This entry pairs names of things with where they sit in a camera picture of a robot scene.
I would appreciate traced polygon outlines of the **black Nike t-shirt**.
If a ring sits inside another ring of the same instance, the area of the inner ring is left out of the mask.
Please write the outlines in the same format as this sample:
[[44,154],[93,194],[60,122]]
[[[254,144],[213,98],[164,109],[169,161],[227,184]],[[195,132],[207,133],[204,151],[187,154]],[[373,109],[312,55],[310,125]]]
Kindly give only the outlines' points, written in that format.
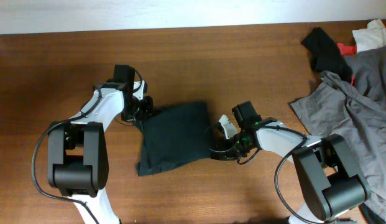
[[174,170],[190,162],[210,159],[215,145],[208,106],[203,101],[172,105],[135,126],[143,135],[139,177]]

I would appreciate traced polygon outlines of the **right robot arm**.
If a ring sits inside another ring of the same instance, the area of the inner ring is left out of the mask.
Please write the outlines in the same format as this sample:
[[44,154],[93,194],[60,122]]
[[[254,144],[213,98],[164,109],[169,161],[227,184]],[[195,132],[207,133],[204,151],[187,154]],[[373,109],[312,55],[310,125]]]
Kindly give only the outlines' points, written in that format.
[[288,223],[341,223],[339,216],[370,199],[368,181],[355,160],[346,140],[338,135],[321,138],[286,127],[275,118],[258,116],[244,120],[236,128],[223,115],[214,125],[222,134],[224,149],[213,149],[219,160],[254,158],[254,149],[273,152],[282,160],[275,170],[275,188],[280,191],[280,169],[290,161],[298,176],[304,204],[290,209]]

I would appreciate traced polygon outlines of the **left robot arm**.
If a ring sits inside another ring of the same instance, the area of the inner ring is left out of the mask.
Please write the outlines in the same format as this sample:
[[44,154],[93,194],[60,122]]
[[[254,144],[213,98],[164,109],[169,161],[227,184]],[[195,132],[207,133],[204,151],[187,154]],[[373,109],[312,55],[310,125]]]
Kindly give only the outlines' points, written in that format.
[[48,182],[77,207],[85,223],[120,223],[106,193],[105,131],[121,114],[131,119],[147,102],[145,81],[101,83],[80,111],[48,134]]

